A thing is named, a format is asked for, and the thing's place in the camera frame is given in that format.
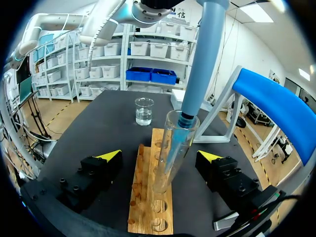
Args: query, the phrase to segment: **ceiling light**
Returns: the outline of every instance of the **ceiling light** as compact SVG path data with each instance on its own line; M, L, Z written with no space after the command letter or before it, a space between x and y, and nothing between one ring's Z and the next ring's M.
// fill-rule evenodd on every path
M244 13L251 17L255 22L273 23L271 17L258 4L243 6L240 8Z
M270 2L272 2L276 9L278 9L280 12L285 12L285 5L283 0L270 0Z
M306 80L308 80L308 81L310 81L311 80L311 77L310 77L310 75L307 73L307 72L305 72L305 71L303 71L302 69L298 69L298 71L300 72L300 75L302 76L302 77L304 77Z
M316 64L310 66L311 74L314 74L315 67L316 67Z

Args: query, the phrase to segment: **yellow label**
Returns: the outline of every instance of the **yellow label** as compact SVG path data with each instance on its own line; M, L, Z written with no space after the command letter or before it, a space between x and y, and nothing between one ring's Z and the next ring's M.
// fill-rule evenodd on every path
M207 159L210 163L212 163L212 160L215 160L217 158L222 158L220 156L213 155L211 153L207 153L207 152L203 152L203 151L197 151L197 152L200 152L205 157L205 159Z
M100 155L97 158L106 159L107 161L110 161L117 153L122 152L121 150L117 150L114 152L106 153L104 155Z

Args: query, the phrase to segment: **blue chair back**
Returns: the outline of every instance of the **blue chair back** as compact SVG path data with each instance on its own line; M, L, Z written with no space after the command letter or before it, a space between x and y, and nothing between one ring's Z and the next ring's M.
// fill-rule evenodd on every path
M305 165L316 148L316 115L295 94L278 83L242 69L233 90L240 93L285 133Z

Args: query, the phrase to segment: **water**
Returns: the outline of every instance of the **water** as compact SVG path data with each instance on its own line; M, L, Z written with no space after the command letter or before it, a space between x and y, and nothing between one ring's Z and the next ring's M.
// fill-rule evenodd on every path
M152 110L140 108L136 110L136 122L141 125L149 125L152 122Z

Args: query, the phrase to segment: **glass beaker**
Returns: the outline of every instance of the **glass beaker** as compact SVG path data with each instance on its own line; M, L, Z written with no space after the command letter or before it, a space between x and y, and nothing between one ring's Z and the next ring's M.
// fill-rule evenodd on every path
M137 124L141 126L149 125L152 122L154 101L149 98L138 98L135 100L135 105Z
M182 128L178 125L181 110L173 110L167 114L164 126L163 140L159 155L158 167L153 190L155 193L164 193L172 182L183 159L191 146L196 130L199 127L198 117L193 118L191 128Z

